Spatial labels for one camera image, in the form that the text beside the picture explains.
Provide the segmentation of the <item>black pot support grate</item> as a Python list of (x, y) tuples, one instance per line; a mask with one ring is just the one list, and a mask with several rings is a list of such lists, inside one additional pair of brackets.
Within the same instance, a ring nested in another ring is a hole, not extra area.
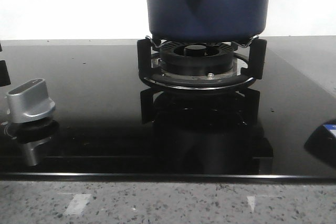
[(147, 39), (137, 42), (138, 70), (140, 80), (147, 86), (156, 90), (181, 93), (220, 93), (227, 90), (237, 90), (253, 84), (262, 79), (267, 42), (256, 39), (248, 47), (249, 54), (244, 56), (234, 50), (237, 59), (237, 75), (224, 77), (218, 80), (205, 81), (175, 81), (159, 76), (159, 69), (152, 67), (154, 51)]

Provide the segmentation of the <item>blue white cooktop sticker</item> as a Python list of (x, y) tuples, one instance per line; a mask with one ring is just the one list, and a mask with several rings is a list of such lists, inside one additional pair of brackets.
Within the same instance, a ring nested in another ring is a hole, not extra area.
[(331, 135), (336, 137), (336, 125), (335, 124), (324, 124), (326, 130), (330, 132)]

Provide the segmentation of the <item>dark blue cooking pot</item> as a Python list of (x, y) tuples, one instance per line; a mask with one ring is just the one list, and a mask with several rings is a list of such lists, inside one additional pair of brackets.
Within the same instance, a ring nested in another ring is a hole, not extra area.
[(269, 0), (146, 0), (153, 38), (226, 42), (261, 34)]

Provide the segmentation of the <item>black left burner grate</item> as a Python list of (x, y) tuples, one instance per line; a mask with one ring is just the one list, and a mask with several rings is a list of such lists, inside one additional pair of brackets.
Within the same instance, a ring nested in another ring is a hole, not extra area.
[(0, 86), (10, 85), (10, 77), (7, 69), (7, 64), (5, 60), (0, 60)]

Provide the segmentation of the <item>black glass gas cooktop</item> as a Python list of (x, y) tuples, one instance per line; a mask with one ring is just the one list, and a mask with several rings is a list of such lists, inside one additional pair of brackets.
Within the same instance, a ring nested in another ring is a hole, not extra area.
[[(335, 97), (273, 51), (223, 94), (150, 89), (136, 45), (3, 44), (1, 179), (335, 183)], [(51, 116), (13, 123), (6, 93), (46, 80)]]

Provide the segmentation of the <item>silver stove control knob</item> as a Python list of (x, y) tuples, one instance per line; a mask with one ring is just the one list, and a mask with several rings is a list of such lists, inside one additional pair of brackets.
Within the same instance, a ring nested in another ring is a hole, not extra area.
[(13, 123), (27, 123), (52, 115), (56, 103), (49, 97), (46, 80), (31, 79), (6, 93), (7, 114)]

